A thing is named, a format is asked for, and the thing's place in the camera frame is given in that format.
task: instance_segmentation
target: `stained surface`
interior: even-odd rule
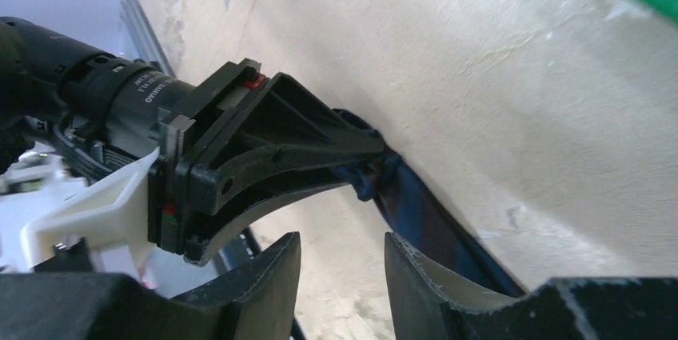
[[[518,279],[675,274],[678,30],[632,0],[141,0],[179,77],[293,75],[381,130]],[[383,224],[337,190],[299,230],[310,338],[391,338]]]

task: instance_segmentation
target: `screw hole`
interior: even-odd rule
[[[282,151],[280,151],[280,150],[278,152],[276,152],[273,156],[271,156],[271,162],[272,163],[280,162],[281,159],[282,159]]]
[[[227,194],[229,190],[231,190],[231,187],[233,187],[233,178],[226,180],[226,183],[224,183],[224,186],[221,188],[221,194]]]

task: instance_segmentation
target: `black plastic claw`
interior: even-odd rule
[[[289,233],[229,273],[166,299],[122,274],[0,276],[0,338],[287,340],[301,269]]]
[[[515,299],[385,238],[386,282],[398,340],[636,339],[678,333],[675,278],[554,278]]]

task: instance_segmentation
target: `dark blue fabric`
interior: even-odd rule
[[[348,123],[380,136],[355,114],[347,110],[336,112]],[[374,200],[393,231],[432,260],[501,294],[512,297],[524,294],[390,147],[379,158],[338,166],[333,172],[353,185],[360,200]]]

